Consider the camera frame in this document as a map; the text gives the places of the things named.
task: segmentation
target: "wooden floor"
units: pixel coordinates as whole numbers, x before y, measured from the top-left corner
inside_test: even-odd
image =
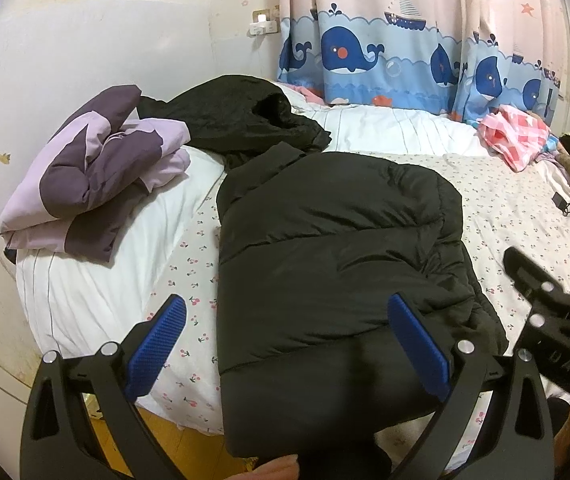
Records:
[[[223,480],[245,471],[244,461],[230,457],[225,451],[222,435],[207,436],[196,430],[179,430],[172,422],[153,413],[146,410],[140,410],[140,413],[158,443],[187,480]],[[110,466],[131,475],[105,421],[92,419],[92,425]]]

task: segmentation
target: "blue textured pad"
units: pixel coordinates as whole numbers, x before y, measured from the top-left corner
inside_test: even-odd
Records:
[[[128,363],[128,381],[123,393],[129,402],[146,396],[152,390],[163,364],[185,328],[186,320],[187,308],[180,296],[153,318],[154,326]]]
[[[389,298],[387,319],[425,391],[444,402],[450,391],[449,363],[398,294]]]

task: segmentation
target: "red and white gingham fabric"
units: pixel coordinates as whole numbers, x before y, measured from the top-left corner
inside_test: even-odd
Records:
[[[487,145],[499,152],[514,171],[523,171],[543,149],[549,127],[539,118],[510,105],[485,116],[478,133]]]

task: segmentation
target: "purple blanket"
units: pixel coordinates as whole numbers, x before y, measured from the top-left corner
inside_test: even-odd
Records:
[[[132,208],[182,174],[185,123],[125,123],[137,86],[114,86],[70,116],[36,156],[0,216],[9,249],[49,249],[108,262]]]

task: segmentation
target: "curtain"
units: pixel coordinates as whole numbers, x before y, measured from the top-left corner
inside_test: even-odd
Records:
[[[329,104],[470,124],[509,104],[551,124],[566,12],[564,0],[281,0],[277,78]]]

